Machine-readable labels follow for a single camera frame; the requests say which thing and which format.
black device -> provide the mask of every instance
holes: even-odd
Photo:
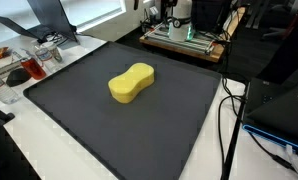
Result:
[[[110,79],[142,62],[154,83],[128,104]],[[24,91],[118,179],[178,179],[221,75],[108,42]]]
[[[0,23],[7,26],[8,28],[10,28],[18,34],[38,39],[39,43],[47,42],[45,35],[52,32],[51,29],[42,25],[38,25],[36,27],[26,30],[25,28],[21,27],[19,24],[15,23],[11,19],[2,16],[0,16]]]
[[[74,34],[76,27],[69,23],[59,0],[28,0],[28,3],[42,25],[78,42]]]
[[[251,82],[243,129],[298,153],[298,85],[287,90],[268,83]]]
[[[192,0],[191,22],[197,31],[220,34],[231,9],[231,0]]]
[[[30,74],[24,68],[19,68],[10,72],[6,83],[8,86],[14,87],[27,82],[30,78]]]

floor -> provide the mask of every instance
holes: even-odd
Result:
[[[251,79],[260,73],[260,71],[269,63],[275,51],[282,43],[282,40],[279,38],[270,38],[266,41],[260,41],[262,35],[268,31],[270,26],[286,27],[290,17],[288,14],[283,12],[267,11],[260,23],[260,28],[258,30],[245,28],[247,18],[248,17],[244,16],[244,20],[237,28],[236,36],[232,40],[233,47],[229,56],[227,71],[239,73],[248,79]],[[142,35],[143,33],[139,28],[119,39],[117,42],[136,49],[159,54],[170,59],[186,62],[215,71],[222,66],[223,61],[215,64],[159,48],[144,46],[139,42],[139,38]]]

chair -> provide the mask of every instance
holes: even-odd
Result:
[[[276,36],[284,37],[287,34],[287,32],[290,30],[289,28],[292,28],[292,25],[298,19],[298,16],[296,16],[296,14],[298,12],[298,0],[286,0],[284,4],[275,5],[270,9],[270,11],[276,11],[276,10],[282,10],[282,11],[289,12],[289,14],[291,16],[294,16],[295,18],[291,22],[291,24],[289,25],[289,27],[287,29],[286,28],[274,28],[274,27],[269,28],[269,30],[272,32],[262,35],[261,40],[265,40],[267,37],[276,37]]]

sponge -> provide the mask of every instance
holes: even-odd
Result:
[[[113,98],[120,103],[129,103],[153,82],[154,69],[145,63],[136,63],[125,73],[111,79],[108,85]]]

